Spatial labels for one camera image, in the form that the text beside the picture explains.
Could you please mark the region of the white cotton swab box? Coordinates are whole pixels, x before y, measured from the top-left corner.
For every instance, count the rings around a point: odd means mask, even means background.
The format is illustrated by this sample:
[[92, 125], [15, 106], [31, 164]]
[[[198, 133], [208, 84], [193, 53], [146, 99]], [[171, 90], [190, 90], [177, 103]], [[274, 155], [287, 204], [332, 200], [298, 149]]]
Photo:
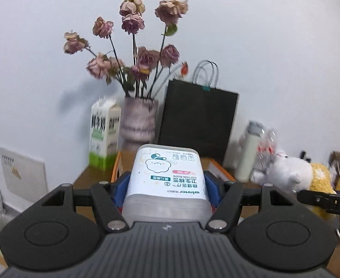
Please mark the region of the white cotton swab box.
[[138, 148], [122, 214], [135, 222], [198, 222], [212, 215], [199, 154], [189, 148], [144, 144]]

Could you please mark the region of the red orange cardboard box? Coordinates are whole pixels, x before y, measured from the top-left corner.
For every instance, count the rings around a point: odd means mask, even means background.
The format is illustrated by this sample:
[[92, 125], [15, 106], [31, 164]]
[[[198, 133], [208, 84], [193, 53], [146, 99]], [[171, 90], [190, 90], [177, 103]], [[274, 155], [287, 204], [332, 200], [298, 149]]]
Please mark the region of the red orange cardboard box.
[[[119, 151], [113, 166], [111, 182], [116, 181], [124, 172], [131, 171], [134, 165], [135, 152]], [[234, 181], [234, 177], [213, 158], [201, 158], [204, 171], [210, 171], [223, 181]]]

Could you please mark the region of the yellow plush toy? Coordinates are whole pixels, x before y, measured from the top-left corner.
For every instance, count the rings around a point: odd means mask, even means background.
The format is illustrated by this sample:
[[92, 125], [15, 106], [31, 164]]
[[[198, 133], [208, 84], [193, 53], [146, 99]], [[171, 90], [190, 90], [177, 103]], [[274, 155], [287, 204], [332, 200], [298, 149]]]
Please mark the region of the yellow plush toy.
[[319, 163], [311, 163], [310, 165], [312, 167], [310, 191], [330, 194], [335, 194], [335, 190], [340, 191], [340, 178], [335, 182], [335, 186], [332, 186], [332, 175], [325, 165]]

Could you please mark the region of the white thermos bottle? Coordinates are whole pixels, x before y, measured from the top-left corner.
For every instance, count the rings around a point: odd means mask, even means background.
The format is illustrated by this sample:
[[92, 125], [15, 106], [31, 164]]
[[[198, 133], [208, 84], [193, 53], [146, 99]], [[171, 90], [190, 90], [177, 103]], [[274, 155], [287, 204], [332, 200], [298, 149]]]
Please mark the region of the white thermos bottle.
[[234, 174], [237, 181], [247, 183], [250, 180], [250, 175], [258, 152], [258, 146], [262, 141], [264, 134], [263, 124], [252, 120], [248, 123], [243, 135], [240, 159]]

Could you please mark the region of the white plush toy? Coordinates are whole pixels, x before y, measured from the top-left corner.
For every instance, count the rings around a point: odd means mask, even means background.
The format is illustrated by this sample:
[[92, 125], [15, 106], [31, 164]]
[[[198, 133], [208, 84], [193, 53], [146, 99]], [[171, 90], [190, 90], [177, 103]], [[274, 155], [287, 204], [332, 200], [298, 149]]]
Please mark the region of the white plush toy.
[[264, 173], [254, 171], [250, 181], [259, 185], [270, 183], [286, 193], [293, 193], [309, 190], [312, 178], [310, 163], [284, 152], [278, 152], [268, 169]]

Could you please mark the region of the clear plastic water bottle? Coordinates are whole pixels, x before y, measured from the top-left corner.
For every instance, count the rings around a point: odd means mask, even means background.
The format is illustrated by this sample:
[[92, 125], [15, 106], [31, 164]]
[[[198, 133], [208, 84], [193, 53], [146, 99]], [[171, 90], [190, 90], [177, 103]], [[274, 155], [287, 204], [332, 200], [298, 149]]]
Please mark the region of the clear plastic water bottle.
[[265, 172], [275, 159], [277, 150], [277, 135], [274, 129], [269, 129], [260, 141], [253, 169]]

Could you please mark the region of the white green milk carton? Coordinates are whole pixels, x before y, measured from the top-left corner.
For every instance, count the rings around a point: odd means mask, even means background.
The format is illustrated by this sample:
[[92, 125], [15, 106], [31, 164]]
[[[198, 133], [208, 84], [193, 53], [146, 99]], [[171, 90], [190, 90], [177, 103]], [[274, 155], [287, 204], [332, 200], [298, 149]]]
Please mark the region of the white green milk carton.
[[114, 98], [100, 97], [91, 107], [89, 165], [107, 171], [119, 147], [122, 109]]

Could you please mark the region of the mauve ceramic vase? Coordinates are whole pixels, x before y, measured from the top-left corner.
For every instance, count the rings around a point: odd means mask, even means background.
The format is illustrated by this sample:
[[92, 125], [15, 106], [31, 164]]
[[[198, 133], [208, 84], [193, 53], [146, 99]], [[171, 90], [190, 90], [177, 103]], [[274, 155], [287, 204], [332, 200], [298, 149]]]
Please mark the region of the mauve ceramic vase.
[[156, 134], [157, 99], [125, 97], [120, 118], [122, 149], [136, 151]]

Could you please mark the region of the black paper gift bag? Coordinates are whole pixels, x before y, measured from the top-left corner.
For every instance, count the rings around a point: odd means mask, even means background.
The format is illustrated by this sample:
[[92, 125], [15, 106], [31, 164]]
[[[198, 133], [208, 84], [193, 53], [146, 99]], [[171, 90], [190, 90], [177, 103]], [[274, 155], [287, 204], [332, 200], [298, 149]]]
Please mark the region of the black paper gift bag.
[[239, 94], [217, 88], [219, 68], [202, 60], [190, 82], [169, 81], [158, 143], [196, 150], [222, 163], [226, 156]]

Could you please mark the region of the dried pink flower bouquet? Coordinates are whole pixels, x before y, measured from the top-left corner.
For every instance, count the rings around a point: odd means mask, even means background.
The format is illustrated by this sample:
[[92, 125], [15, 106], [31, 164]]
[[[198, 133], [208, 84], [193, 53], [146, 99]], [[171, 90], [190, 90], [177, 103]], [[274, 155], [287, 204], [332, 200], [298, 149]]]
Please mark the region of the dried pink flower bouquet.
[[169, 76], [176, 73], [180, 78], [188, 73], [188, 64], [179, 61], [178, 49], [166, 42], [177, 33], [179, 20], [188, 10], [187, 0], [160, 0], [154, 14], [163, 24], [162, 41], [160, 48], [155, 50], [141, 46], [137, 41], [138, 34], [145, 29], [144, 2], [123, 0], [119, 6], [120, 27], [130, 38], [129, 57], [122, 57], [121, 48], [113, 42], [114, 23], [101, 16], [95, 19], [92, 34], [109, 43], [107, 52], [93, 51], [89, 41], [74, 31], [65, 32], [63, 51], [67, 55], [87, 51], [92, 58], [88, 60], [86, 70], [92, 77], [107, 84], [118, 82], [126, 97], [153, 99], [156, 96], [154, 86], [163, 71], [168, 71]]

